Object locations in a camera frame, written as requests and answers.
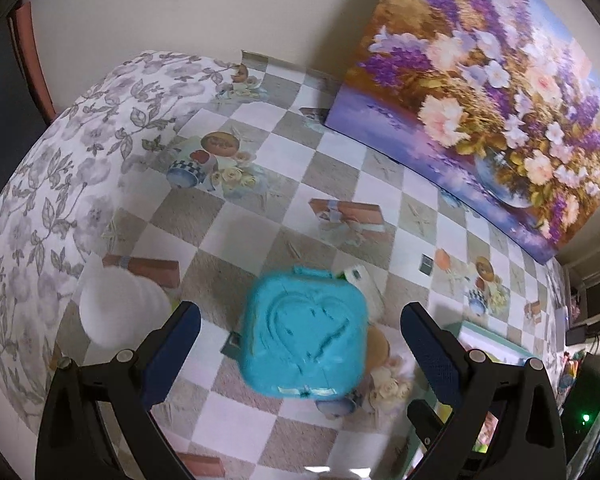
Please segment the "teal box lid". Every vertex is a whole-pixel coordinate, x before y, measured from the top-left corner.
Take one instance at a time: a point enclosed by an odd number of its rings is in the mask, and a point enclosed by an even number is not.
[[[328,271],[295,267],[262,277],[248,299],[240,372],[269,397],[336,399],[362,379],[365,297]]]

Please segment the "painting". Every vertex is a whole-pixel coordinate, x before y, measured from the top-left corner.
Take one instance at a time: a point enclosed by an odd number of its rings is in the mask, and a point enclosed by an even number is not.
[[[600,77],[543,0],[380,0],[326,124],[541,264],[600,205]]]

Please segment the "table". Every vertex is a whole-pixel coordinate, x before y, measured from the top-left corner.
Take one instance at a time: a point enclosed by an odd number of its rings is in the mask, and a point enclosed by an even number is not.
[[[39,424],[54,343],[79,363],[112,357],[84,334],[72,301],[90,252],[179,261],[179,295],[200,307],[202,330],[153,413],[176,450],[220,457],[228,478],[309,479],[317,473],[307,468],[316,467],[334,478],[355,478],[352,469],[385,474],[408,432],[403,410],[329,420],[311,401],[245,386],[220,349],[268,270],[363,264],[384,300],[378,327],[391,359],[382,374],[406,385],[403,396],[427,386],[398,330],[410,301],[441,326],[467,319],[523,346],[555,384],[558,265],[538,265],[423,177],[322,126],[337,89],[329,77],[258,55],[243,63],[142,53],[80,97],[3,191],[0,386],[29,427]],[[213,141],[217,165],[206,184],[172,189],[165,172],[191,146],[209,146],[204,137],[213,132],[223,134]],[[325,238],[313,198],[378,204],[383,237]],[[423,255],[435,260],[430,275],[419,270]],[[493,315],[469,306],[479,258],[509,298]],[[534,319],[525,305],[536,301]],[[389,383],[384,393],[394,389]],[[137,475],[103,410],[122,463]]]

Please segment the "vase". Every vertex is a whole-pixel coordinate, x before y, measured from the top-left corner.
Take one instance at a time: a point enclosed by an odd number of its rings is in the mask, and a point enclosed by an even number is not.
[[[525,177],[517,174],[514,177],[514,180],[520,183],[519,186],[515,186],[516,191],[512,191],[509,186],[497,181],[496,172],[500,168],[510,166],[510,162],[504,157],[503,152],[496,152],[491,148],[487,148],[487,155],[484,158],[480,155],[474,156],[474,164],[478,180],[490,195],[516,209],[524,209],[531,206]]]

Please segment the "white wall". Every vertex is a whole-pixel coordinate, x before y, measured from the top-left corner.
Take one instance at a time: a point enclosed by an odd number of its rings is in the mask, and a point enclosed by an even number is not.
[[[144,49],[239,60],[240,50],[342,75],[377,0],[31,0],[42,69],[58,109]],[[545,0],[600,72],[600,26],[581,0]],[[600,242],[600,212],[562,252]]]

